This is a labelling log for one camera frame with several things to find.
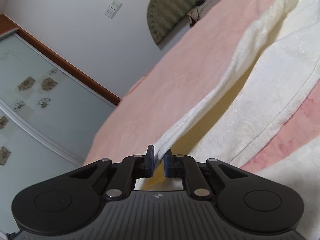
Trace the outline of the glass wardrobe door with flowers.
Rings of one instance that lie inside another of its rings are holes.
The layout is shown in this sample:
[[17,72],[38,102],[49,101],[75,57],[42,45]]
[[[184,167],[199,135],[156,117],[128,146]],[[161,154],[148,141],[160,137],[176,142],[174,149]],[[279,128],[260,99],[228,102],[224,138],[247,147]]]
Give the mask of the glass wardrobe door with flowers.
[[1,35],[1,238],[18,231],[16,194],[82,166],[114,109],[16,31]]

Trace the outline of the white textured pants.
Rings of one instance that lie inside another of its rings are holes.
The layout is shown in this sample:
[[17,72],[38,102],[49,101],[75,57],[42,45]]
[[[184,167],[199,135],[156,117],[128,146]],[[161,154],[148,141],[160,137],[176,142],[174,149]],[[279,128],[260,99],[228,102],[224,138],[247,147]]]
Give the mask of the white textured pants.
[[247,28],[222,83],[156,142],[156,159],[175,145],[319,191],[319,0],[276,0]]

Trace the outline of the brown wooden door frame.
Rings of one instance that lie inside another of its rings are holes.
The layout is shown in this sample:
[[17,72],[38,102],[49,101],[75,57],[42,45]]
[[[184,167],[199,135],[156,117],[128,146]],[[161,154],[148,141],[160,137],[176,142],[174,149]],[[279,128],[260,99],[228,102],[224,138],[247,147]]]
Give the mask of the brown wooden door frame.
[[19,27],[16,23],[14,23],[10,18],[1,14],[1,34],[4,34],[8,31],[16,30],[17,35],[33,46],[36,50],[41,52],[48,59],[53,61],[63,70],[65,70],[68,74],[71,74],[72,77],[76,78],[77,81],[80,81],[83,85],[86,85],[88,88],[92,89],[104,99],[108,100],[110,103],[117,106],[121,98],[107,90],[105,87],[94,81],[88,75],[80,71],[78,68],[73,66],[71,63],[63,59],[60,55],[55,53],[53,50],[49,49],[42,42],[37,40],[23,28]]

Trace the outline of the white wall socket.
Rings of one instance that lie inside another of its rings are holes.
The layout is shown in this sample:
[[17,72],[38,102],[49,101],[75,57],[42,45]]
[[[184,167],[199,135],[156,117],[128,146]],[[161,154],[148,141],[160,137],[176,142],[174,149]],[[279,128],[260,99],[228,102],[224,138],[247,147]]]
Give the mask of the white wall socket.
[[121,8],[123,3],[119,0],[113,0],[107,10],[105,11],[104,15],[108,18],[113,18],[118,10]]

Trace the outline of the pink bed sheet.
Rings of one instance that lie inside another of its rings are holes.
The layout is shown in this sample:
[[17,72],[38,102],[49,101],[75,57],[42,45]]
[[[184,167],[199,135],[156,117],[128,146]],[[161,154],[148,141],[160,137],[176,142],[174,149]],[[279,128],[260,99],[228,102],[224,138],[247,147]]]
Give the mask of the pink bed sheet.
[[[123,97],[97,132],[86,164],[102,158],[118,162],[143,154],[176,122],[217,89],[247,28],[276,0],[223,0],[195,24],[155,67]],[[141,189],[172,189],[162,159]]]

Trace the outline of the olive green tufted headboard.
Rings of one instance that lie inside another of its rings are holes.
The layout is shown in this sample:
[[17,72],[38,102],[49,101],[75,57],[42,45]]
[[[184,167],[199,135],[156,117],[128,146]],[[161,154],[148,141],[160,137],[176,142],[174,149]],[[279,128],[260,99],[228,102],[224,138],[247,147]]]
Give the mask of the olive green tufted headboard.
[[147,23],[154,43],[160,44],[199,1],[201,0],[150,0]]

